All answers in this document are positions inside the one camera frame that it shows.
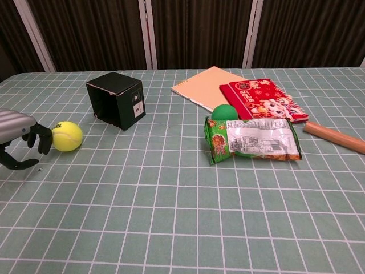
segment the brown curtain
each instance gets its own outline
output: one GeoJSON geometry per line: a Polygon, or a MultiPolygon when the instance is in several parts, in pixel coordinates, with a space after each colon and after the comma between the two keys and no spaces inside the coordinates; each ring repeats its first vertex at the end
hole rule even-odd
{"type": "Polygon", "coordinates": [[[241,68],[251,4],[152,0],[158,68],[241,68]]]}
{"type": "Polygon", "coordinates": [[[138,0],[28,0],[58,71],[146,69],[138,0]]]}
{"type": "Polygon", "coordinates": [[[364,0],[263,2],[252,68],[359,66],[364,0]]]}
{"type": "Polygon", "coordinates": [[[13,0],[1,0],[0,11],[0,81],[44,71],[13,0]]]}

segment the printed label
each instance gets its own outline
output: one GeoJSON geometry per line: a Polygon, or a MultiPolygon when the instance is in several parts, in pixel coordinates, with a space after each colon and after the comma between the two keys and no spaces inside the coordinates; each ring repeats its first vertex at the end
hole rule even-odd
{"type": "Polygon", "coordinates": [[[227,121],[229,152],[257,155],[299,154],[293,133],[285,119],[227,121]]]}
{"type": "Polygon", "coordinates": [[[135,111],[135,118],[138,117],[139,115],[141,115],[143,113],[143,103],[142,101],[139,102],[138,104],[133,106],[134,111],[135,111]]]}

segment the beige notebook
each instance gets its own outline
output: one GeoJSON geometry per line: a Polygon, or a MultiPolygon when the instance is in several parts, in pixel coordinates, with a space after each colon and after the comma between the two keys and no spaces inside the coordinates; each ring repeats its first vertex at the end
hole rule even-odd
{"type": "Polygon", "coordinates": [[[218,67],[211,67],[187,80],[172,90],[203,108],[213,111],[221,104],[229,104],[219,89],[220,84],[247,80],[218,67]]]}

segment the wooden handle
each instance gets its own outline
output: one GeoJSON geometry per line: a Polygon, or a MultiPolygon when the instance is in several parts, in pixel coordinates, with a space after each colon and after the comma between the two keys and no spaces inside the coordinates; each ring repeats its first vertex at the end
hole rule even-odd
{"type": "Polygon", "coordinates": [[[365,154],[365,141],[355,137],[309,121],[306,123],[303,130],[324,140],[331,141],[335,144],[339,144],[340,146],[365,154]]]}

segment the notebook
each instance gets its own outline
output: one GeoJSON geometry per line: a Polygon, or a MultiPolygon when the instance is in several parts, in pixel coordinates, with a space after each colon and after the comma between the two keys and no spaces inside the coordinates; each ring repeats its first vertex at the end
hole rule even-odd
{"type": "Polygon", "coordinates": [[[243,80],[247,79],[213,66],[175,85],[172,90],[212,112],[221,104],[229,104],[219,86],[243,80]]]}
{"type": "Polygon", "coordinates": [[[309,116],[271,79],[255,79],[220,85],[227,101],[240,119],[288,118],[292,123],[305,122],[309,116]]]}

